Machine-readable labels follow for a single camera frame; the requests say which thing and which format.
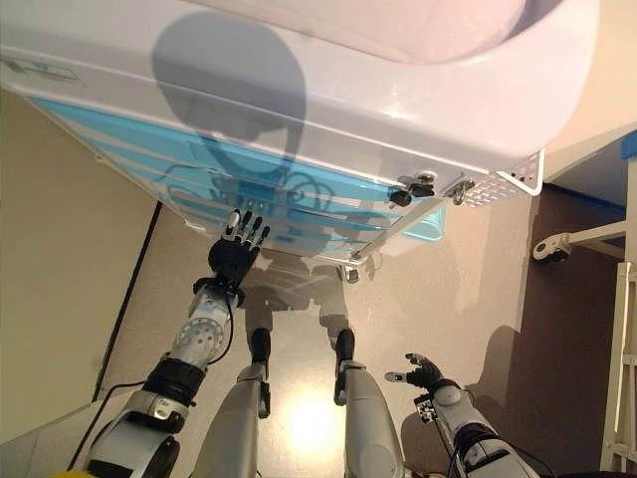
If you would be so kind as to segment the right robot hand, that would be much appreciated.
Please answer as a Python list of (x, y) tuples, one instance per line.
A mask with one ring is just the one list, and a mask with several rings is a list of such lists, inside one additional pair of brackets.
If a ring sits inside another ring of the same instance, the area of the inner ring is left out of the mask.
[(388, 371), (384, 379), (394, 383), (408, 383), (416, 387), (430, 389), (443, 378), (439, 367), (428, 358), (417, 354), (408, 353), (405, 358), (414, 366), (411, 371)]

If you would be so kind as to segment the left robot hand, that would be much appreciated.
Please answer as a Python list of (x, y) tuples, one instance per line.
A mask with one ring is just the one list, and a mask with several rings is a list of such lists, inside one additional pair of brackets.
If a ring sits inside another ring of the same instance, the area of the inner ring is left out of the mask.
[(252, 211), (234, 209), (223, 226), (220, 238), (212, 245), (208, 263), (214, 282), (237, 293), (256, 262), (271, 228)]

